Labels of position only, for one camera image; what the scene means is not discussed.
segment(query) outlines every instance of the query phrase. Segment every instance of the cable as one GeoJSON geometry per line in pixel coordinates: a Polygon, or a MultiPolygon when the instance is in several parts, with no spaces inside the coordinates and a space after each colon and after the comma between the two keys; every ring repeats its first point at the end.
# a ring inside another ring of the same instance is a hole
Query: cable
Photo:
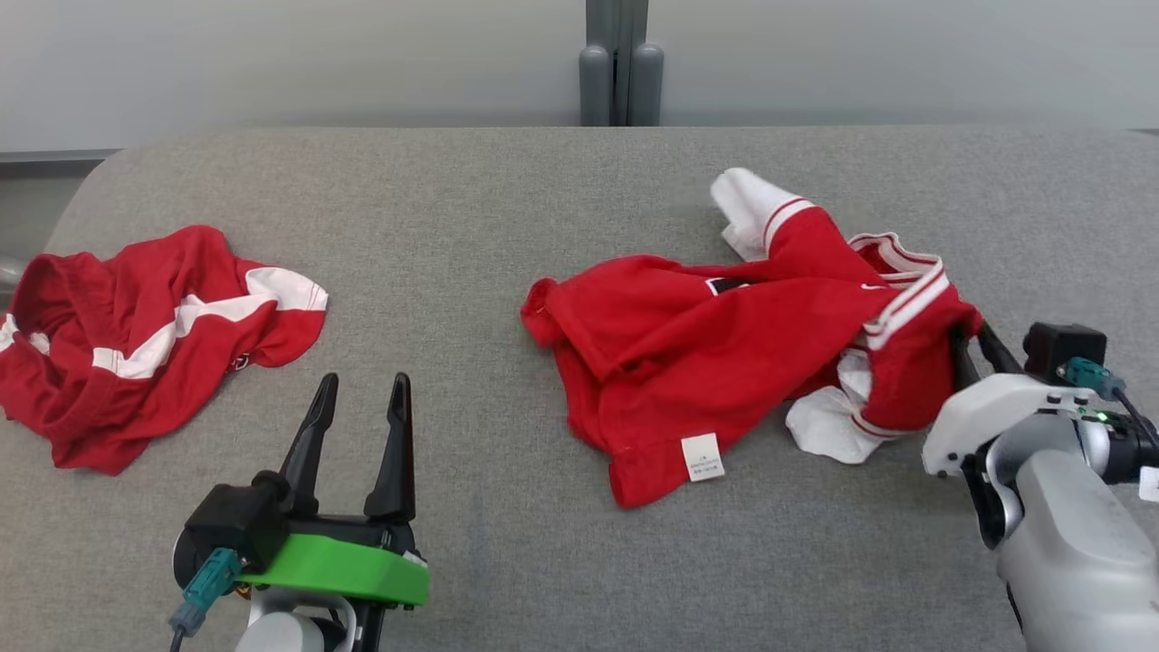
{"type": "Polygon", "coordinates": [[[1139,415],[1138,410],[1135,410],[1135,405],[1132,405],[1130,400],[1127,398],[1127,393],[1120,388],[1115,388],[1110,390],[1110,394],[1118,400],[1118,403],[1123,404],[1123,408],[1127,409],[1127,412],[1131,416],[1131,419],[1135,420],[1135,424],[1138,425],[1139,430],[1147,435],[1147,440],[1151,442],[1151,446],[1159,449],[1159,438],[1157,438],[1156,432],[1151,430],[1149,422],[1139,415]]]}

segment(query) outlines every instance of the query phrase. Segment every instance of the green mount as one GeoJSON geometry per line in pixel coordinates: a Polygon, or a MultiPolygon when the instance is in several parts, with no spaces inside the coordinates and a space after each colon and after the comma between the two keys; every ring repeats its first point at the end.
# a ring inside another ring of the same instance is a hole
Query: green mount
{"type": "Polygon", "coordinates": [[[421,606],[430,571],[389,550],[293,534],[264,573],[242,574],[238,581],[421,606]]]}

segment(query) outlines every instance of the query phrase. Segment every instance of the gray robot arm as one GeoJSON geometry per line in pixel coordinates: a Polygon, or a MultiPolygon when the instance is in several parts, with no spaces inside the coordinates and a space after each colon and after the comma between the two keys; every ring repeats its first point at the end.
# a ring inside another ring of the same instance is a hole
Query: gray robot arm
{"type": "Polygon", "coordinates": [[[1156,549],[1078,455],[1040,450],[1016,476],[1023,518],[998,547],[1028,652],[1159,650],[1156,549]]]}

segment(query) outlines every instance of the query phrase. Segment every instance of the clothing tag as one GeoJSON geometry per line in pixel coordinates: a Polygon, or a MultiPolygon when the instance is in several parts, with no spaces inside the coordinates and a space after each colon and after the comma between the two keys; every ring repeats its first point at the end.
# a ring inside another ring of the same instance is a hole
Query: clothing tag
{"type": "Polygon", "coordinates": [[[1159,503],[1159,469],[1154,467],[1139,469],[1139,498],[1159,503]]]}
{"type": "Polygon", "coordinates": [[[680,440],[684,447],[684,463],[688,467],[688,478],[694,483],[724,475],[721,449],[716,446],[716,433],[680,440]]]}
{"type": "Polygon", "coordinates": [[[407,550],[406,552],[402,554],[402,558],[406,559],[407,562],[411,562],[414,564],[418,564],[420,566],[422,566],[424,569],[427,567],[427,562],[424,562],[422,557],[415,555],[414,552],[411,552],[409,550],[407,550]]]}

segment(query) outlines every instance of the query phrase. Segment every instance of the gray table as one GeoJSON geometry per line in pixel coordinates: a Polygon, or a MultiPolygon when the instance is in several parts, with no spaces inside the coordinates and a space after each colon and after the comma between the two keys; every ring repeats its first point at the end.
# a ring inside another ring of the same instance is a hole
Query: gray table
{"type": "MultiPolygon", "coordinates": [[[[358,512],[396,371],[411,374],[430,605],[384,650],[1020,650],[961,483],[919,441],[860,468],[797,452],[778,411],[722,482],[619,511],[573,439],[551,357],[518,308],[533,280],[649,251],[734,259],[708,184],[750,167],[847,234],[895,229],[1016,344],[1034,320],[1110,336],[1108,364],[1159,411],[1159,139],[989,129],[297,130],[126,151],[96,169],[50,249],[207,222],[331,295],[318,345],[226,380],[121,477],[58,471],[0,425],[5,650],[153,652],[180,593],[169,550],[219,482],[276,467],[315,384],[343,381],[323,511],[358,512]]],[[[1120,492],[1129,496],[1128,490],[1120,492]]],[[[1152,535],[1159,510],[1128,500],[1152,535]]],[[[188,650],[232,650],[221,601],[188,650]]]]}

